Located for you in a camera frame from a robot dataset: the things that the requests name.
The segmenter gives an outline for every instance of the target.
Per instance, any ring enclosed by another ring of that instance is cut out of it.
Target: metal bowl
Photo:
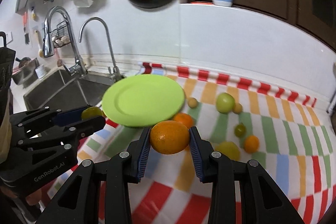
[[[25,66],[13,73],[12,79],[15,84],[22,85],[35,74],[35,69],[39,66],[37,58],[31,60]]]

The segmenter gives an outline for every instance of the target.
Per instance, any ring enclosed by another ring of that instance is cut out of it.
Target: orange stripe
[[[269,111],[269,115],[272,118],[280,118],[279,112],[278,112],[278,108],[277,108],[277,104],[275,103],[275,98],[270,96],[270,95],[266,95],[266,102],[267,102],[267,106],[268,106],[268,111]]]
[[[289,105],[289,102],[287,100],[281,99],[282,107],[283,107],[283,112],[286,117],[286,121],[288,122],[294,122],[293,114],[291,111],[291,107]]]
[[[304,124],[305,126],[308,126],[308,125],[309,125],[309,121],[308,121],[308,119],[307,119],[307,116],[306,116],[305,111],[303,110],[302,105],[300,105],[300,104],[298,104],[298,103],[296,103],[295,105],[296,105],[296,107],[297,107],[297,108],[299,109],[299,111],[300,111],[300,114],[301,114],[302,119],[303,119],[303,124]]]
[[[166,76],[174,81],[176,81],[177,79],[177,75],[166,75]]]
[[[250,90],[247,91],[247,94],[249,95],[249,100],[250,100],[250,112],[253,114],[260,115],[258,94]]]
[[[300,197],[306,196],[306,157],[296,156],[300,169]]]
[[[217,84],[207,82],[202,92],[201,102],[214,105],[216,103],[216,91],[217,91]]]
[[[232,95],[236,103],[239,103],[239,89],[238,88],[235,88],[233,86],[228,86],[226,92]]]
[[[187,78],[183,86],[183,90],[184,90],[186,98],[191,97],[191,95],[193,94],[194,88],[196,86],[196,83],[197,83],[196,79]]]
[[[185,151],[180,173],[174,183],[174,188],[189,192],[195,177],[195,168],[190,151]]]
[[[313,120],[313,123],[314,123],[314,125],[315,126],[320,126],[321,124],[320,124],[320,121],[319,121],[319,119],[317,118],[317,115],[316,115],[316,113],[314,112],[314,110],[311,108],[311,107],[307,107],[307,110],[308,110],[308,112],[309,112],[309,114],[310,114],[310,116],[311,116],[311,119]]]
[[[84,150],[79,151],[78,154],[77,154],[77,157],[80,158],[81,160],[86,160],[86,159],[91,159],[92,160],[92,156],[90,156]]]

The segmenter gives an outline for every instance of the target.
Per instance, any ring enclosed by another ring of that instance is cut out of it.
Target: green fruit
[[[103,116],[103,111],[97,106],[91,106],[82,112],[81,118],[82,120],[85,120],[95,116]]]
[[[216,146],[215,150],[221,152],[231,160],[239,161],[240,159],[239,148],[234,142],[222,142]]]
[[[221,93],[216,100],[216,109],[220,113],[229,113],[235,106],[235,99],[229,93]]]
[[[245,135],[246,133],[246,126],[244,126],[242,123],[236,125],[235,127],[235,135],[238,137],[238,138],[241,138]]]

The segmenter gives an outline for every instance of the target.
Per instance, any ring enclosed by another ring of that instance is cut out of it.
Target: kitchen sink
[[[87,104],[95,106],[113,83],[102,73],[71,77],[60,69],[25,94],[24,100],[28,110],[48,106],[66,111]]]

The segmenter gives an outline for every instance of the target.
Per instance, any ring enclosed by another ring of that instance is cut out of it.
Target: chrome faucet
[[[61,6],[55,6],[54,8],[51,8],[50,11],[48,12],[45,21],[44,21],[44,44],[43,44],[43,56],[44,57],[50,57],[55,54],[54,52],[54,43],[51,39],[51,30],[50,30],[50,22],[51,18],[53,17],[54,13],[60,13],[63,18],[65,23],[67,24],[68,30],[69,30],[69,38],[71,42],[71,46],[73,49],[73,53],[75,55],[75,65],[72,66],[71,68],[68,68],[66,65],[63,65],[65,70],[70,74],[74,75],[76,72],[78,72],[81,76],[84,76],[87,74],[87,71],[85,69],[85,65],[83,62],[82,57],[80,56],[78,52],[78,48],[76,45],[76,40],[74,36],[74,32],[72,30],[72,24],[70,20],[70,16],[68,12]]]
[[[92,20],[98,20],[99,22],[101,22],[104,27],[105,27],[105,31],[106,31],[106,36],[107,36],[107,42],[109,44],[109,49],[110,49],[110,54],[111,54],[111,58],[112,58],[112,62],[113,62],[113,73],[111,71],[111,67],[109,67],[109,73],[110,73],[110,78],[112,78],[113,74],[115,75],[115,81],[119,81],[121,80],[123,77],[120,74],[119,68],[117,67],[116,64],[116,60],[114,59],[114,54],[113,54],[113,50],[112,50],[112,45],[111,45],[111,39],[110,39],[110,33],[109,33],[109,28],[107,27],[107,24],[105,21],[103,21],[101,18],[99,17],[91,17],[89,18],[87,21],[84,22],[84,24],[81,27],[81,30],[79,31],[79,43],[82,42],[82,36],[83,36],[83,30],[84,27],[86,26],[86,24],[88,24],[90,21]]]

